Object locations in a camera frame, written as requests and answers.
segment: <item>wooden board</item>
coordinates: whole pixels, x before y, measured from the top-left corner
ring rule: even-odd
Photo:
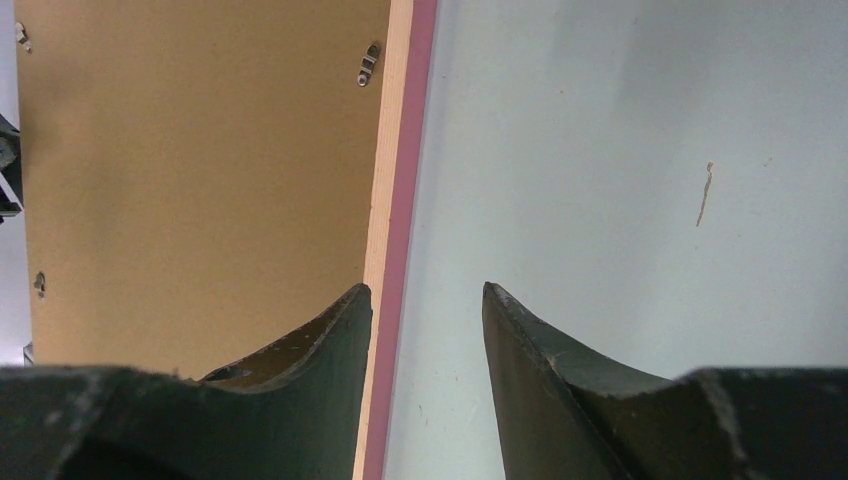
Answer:
[[[388,12],[17,2],[37,361],[199,376],[361,281]]]

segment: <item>cardboard panel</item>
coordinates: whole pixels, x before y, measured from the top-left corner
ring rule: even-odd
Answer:
[[[361,281],[389,0],[16,9],[37,362],[197,377]]]

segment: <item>wooden edge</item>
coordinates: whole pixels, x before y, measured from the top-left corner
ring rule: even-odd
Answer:
[[[392,0],[364,282],[374,316],[353,478],[383,476],[437,0]]]

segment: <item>scratch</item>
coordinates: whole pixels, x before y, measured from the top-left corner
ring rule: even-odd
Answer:
[[[701,200],[701,213],[698,214],[698,221],[695,223],[696,227],[701,226],[701,219],[704,218],[704,208],[707,206],[707,195],[710,193],[710,184],[713,183],[713,162],[707,164],[707,184],[704,185],[704,199]]]

